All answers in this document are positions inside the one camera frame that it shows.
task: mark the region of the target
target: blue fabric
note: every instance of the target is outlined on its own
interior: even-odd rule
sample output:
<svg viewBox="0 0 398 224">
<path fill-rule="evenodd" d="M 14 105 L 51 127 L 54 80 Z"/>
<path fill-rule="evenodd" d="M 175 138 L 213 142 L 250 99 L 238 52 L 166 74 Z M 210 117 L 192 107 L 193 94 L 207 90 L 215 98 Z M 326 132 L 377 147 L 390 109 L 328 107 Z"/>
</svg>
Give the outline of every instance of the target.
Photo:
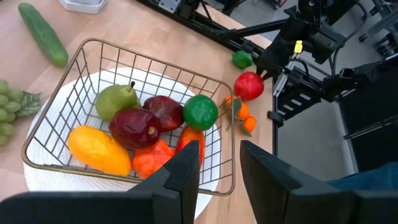
<svg viewBox="0 0 398 224">
<path fill-rule="evenodd" d="M 340 190 L 397 190 L 398 162 L 391 162 L 374 170 L 332 180 L 328 184 Z"/>
</svg>

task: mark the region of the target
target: gray floor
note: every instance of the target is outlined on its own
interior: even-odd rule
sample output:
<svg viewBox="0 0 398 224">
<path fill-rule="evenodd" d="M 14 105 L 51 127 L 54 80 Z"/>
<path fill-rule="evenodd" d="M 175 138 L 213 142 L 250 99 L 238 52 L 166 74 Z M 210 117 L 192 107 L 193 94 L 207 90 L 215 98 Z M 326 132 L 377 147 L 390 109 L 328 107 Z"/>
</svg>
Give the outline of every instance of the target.
<svg viewBox="0 0 398 224">
<path fill-rule="evenodd" d="M 215 5 L 212 0 L 206 1 L 212 6 Z M 256 1 L 247 0 L 242 3 L 233 11 L 231 17 L 245 26 L 287 17 L 282 9 L 274 10 L 269 4 L 271 0 L 259 0 L 257 3 Z M 296 3 L 297 0 L 288 0 L 283 9 Z M 362 0 L 362 3 L 368 10 L 373 7 L 371 1 Z M 222 5 L 218 3 L 215 7 L 219 9 Z M 360 25 L 362 15 L 361 10 L 354 7 L 334 25 L 334 28 L 347 36 Z M 369 28 L 379 19 L 378 15 L 372 17 L 363 30 Z M 337 71 L 343 67 L 353 68 L 381 58 L 373 47 L 373 43 L 383 34 L 379 34 L 363 44 L 358 42 L 358 37 L 361 34 L 363 31 L 358 32 L 340 51 Z M 273 40 L 276 35 L 277 32 L 263 34 L 270 40 Z M 313 62 L 309 54 L 303 55 L 303 58 Z M 318 66 L 330 73 L 328 63 Z M 320 73 L 312 72 L 312 74 L 319 79 L 324 78 Z M 328 102 L 319 103 L 286 121 L 285 125 L 279 129 L 279 157 L 321 180 L 337 179 L 352 174 L 355 171 L 355 164 L 351 161 L 352 152 L 348 147 L 348 142 L 342 138 L 343 130 L 338 105 Z"/>
</svg>

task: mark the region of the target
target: grape bunch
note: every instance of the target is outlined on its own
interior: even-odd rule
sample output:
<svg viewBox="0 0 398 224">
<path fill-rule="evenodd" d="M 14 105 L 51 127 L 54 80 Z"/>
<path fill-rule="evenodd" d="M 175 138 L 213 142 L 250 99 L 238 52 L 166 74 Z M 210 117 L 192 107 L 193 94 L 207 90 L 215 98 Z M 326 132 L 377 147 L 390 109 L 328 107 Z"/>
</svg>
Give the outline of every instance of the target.
<svg viewBox="0 0 398 224">
<path fill-rule="evenodd" d="M 8 143 L 14 135 L 14 125 L 11 124 L 16 118 L 16 112 L 21 109 L 19 101 L 24 97 L 22 90 L 8 87 L 8 82 L 0 80 L 0 146 Z"/>
</svg>

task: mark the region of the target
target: white container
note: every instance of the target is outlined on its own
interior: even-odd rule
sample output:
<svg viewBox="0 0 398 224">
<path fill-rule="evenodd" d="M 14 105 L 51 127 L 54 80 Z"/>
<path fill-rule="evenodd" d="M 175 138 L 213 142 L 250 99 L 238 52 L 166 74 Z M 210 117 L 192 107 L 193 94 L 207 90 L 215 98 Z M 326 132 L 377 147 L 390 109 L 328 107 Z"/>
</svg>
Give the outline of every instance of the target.
<svg viewBox="0 0 398 224">
<path fill-rule="evenodd" d="M 87 14 L 98 14 L 106 4 L 106 0 L 58 0 L 58 2 L 68 11 Z"/>
</svg>

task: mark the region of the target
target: dark red apple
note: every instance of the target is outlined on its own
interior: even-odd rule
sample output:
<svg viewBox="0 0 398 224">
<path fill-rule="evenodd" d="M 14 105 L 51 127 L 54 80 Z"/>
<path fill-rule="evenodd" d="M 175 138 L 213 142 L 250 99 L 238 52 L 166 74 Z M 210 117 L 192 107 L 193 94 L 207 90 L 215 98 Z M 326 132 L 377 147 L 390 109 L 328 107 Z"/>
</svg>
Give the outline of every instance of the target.
<svg viewBox="0 0 398 224">
<path fill-rule="evenodd" d="M 184 123 L 183 106 L 167 96 L 148 98 L 143 108 L 153 112 L 160 119 L 161 132 L 172 131 Z"/>
<path fill-rule="evenodd" d="M 155 144 L 160 137 L 160 127 L 159 118 L 142 108 L 119 111 L 109 123 L 112 137 L 128 149 L 140 149 Z"/>
<path fill-rule="evenodd" d="M 235 96 L 243 101 L 254 100 L 264 91 L 264 81 L 254 72 L 244 72 L 238 77 L 234 85 Z"/>
</svg>

